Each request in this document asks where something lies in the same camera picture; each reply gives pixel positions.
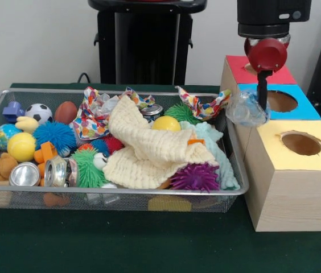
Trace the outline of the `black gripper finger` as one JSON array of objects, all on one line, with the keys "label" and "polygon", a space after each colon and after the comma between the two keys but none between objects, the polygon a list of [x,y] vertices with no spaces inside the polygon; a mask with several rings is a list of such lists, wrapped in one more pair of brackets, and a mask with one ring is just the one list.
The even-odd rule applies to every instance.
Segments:
[{"label": "black gripper finger", "polygon": [[257,98],[258,104],[263,110],[266,110],[268,100],[268,82],[267,78],[271,76],[271,71],[261,71],[257,75]]}]

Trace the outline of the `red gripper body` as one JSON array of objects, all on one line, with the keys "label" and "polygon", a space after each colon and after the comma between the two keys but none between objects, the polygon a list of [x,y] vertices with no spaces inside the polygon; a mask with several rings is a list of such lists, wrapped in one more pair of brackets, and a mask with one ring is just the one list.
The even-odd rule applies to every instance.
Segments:
[{"label": "red gripper body", "polygon": [[287,60],[288,37],[283,38],[246,38],[244,51],[250,66],[256,73],[279,71]]}]

